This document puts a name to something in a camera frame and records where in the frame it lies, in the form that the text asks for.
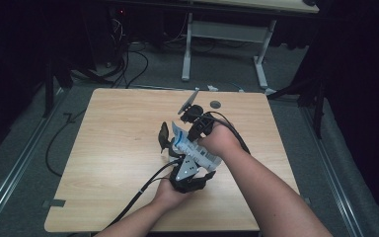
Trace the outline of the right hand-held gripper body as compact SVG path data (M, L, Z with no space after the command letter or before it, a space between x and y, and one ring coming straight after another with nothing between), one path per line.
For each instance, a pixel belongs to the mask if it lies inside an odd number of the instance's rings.
M189 122L199 131L199 138L202 134L209 135L213 129L214 117L211 113L206 113L199 105L194 105L193 102L198 94L196 89L192 95L183 103L178 111L182 122Z

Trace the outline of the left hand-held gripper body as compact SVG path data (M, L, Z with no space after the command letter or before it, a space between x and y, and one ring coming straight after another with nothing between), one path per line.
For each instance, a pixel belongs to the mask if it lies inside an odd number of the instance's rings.
M206 184L201 184L197 181L196 174L199 171L199 166L192 158L185 155L184 159L170 158L174 163L174 168L170 174L169 181L173 188L180 193L190 193L197 190L202 190Z

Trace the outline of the white and blue milk carton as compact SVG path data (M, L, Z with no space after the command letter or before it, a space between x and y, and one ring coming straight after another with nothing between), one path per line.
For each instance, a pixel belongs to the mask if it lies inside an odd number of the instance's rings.
M204 147L198 145L196 141L190 141L188 139L189 133L178 127L174 122L172 122L172 129L175 136L173 145L192 158L196 164L208 172L215 171L221 164L222 159L219 156L212 155Z

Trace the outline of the black cup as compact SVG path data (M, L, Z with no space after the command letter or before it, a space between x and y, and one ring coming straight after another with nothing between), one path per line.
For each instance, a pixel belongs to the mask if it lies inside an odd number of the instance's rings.
M185 155L180 153L178 149L174 148L173 140L169 139L169 129L165 121L162 122L160 131L158 133L158 142L161 150L168 149L168 155L172 158L184 159Z

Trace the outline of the person's left hand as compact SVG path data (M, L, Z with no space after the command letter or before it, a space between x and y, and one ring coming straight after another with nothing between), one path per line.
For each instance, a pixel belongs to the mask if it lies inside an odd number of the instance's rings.
M180 204L189 199L190 196L191 193L183 194L177 192L168 179L163 179L160 182L151 203L160 210L166 212L178 207Z

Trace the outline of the person's right hand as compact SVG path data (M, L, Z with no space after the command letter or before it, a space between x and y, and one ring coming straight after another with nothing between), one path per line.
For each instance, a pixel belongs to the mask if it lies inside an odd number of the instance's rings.
M211 133L197 142L213 155L217 155L223 160L243 152L240 142L232 131L224 124L216 122Z

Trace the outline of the desk with white metal legs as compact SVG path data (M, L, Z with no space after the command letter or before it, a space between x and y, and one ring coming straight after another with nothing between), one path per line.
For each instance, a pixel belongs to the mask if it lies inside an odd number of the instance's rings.
M268 13L319 13L319 8L316 4L308 4L306 0L189 0L191 6L194 3L242 7L247 10L264 10ZM271 89L267 84L263 62L276 23L276 18L267 20L267 25L261 27L248 26L247 24L219 23L218 21L194 20L192 13L188 13L186 51L183 62L182 80L189 81L190 79L190 48L193 38L253 42L261 45L258 54L253 57L260 87L265 90L267 96L274 94L275 90Z

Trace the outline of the black tripod stand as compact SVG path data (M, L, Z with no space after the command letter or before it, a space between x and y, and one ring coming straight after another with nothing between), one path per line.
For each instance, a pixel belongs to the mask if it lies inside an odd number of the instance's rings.
M297 99L297 105L299 107L312 106L314 108L312 129L318 138L322 138L321 123L324 115L325 89L326 80L323 77L315 77L291 84L288 87L267 95L267 98L274 100L284 95L297 93L299 95Z

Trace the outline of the black metal stand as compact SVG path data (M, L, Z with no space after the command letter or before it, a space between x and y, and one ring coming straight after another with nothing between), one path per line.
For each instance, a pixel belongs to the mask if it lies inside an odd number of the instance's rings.
M43 116L48 118L54 106L54 81L63 89L70 89L73 85L69 63L61 57L52 56L45 65L45 104Z

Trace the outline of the metal floor rail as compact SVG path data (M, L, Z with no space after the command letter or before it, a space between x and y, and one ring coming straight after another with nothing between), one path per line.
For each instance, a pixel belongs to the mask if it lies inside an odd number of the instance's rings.
M44 92L35 96L35 101L11 126L10 132L0 145L0 214L14 189L19 184L31 163L55 111L68 95L68 89L57 89L54 106L44 117Z
M329 187L334 196L335 202L349 236L364 237L362 229L352 208L351 202L346 195L339 176L336 173L325 144L323 140L317 136L314 130L312 113L305 108L300 108L299 111L308 126L308 130L311 133L311 136L313 137L314 143L319 152L321 163L323 165L323 173L326 176Z

